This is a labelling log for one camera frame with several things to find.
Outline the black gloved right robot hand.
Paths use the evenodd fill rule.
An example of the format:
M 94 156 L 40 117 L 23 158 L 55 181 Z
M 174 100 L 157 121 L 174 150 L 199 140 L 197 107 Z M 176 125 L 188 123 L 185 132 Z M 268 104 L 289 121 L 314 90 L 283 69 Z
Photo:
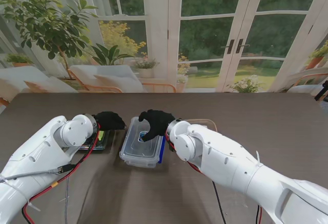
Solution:
M 175 120 L 171 113 L 160 110 L 143 111 L 138 117 L 139 122 L 146 120 L 150 124 L 150 130 L 142 137 L 143 141 L 149 141 L 156 136 L 165 136 L 169 124 Z

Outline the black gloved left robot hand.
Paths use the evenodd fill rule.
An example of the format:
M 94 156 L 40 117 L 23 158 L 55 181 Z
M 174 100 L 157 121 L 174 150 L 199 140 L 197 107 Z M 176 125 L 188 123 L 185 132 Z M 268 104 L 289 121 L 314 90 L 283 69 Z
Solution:
M 100 131 L 123 130 L 126 127 L 123 119 L 115 112 L 102 111 L 93 115 Z

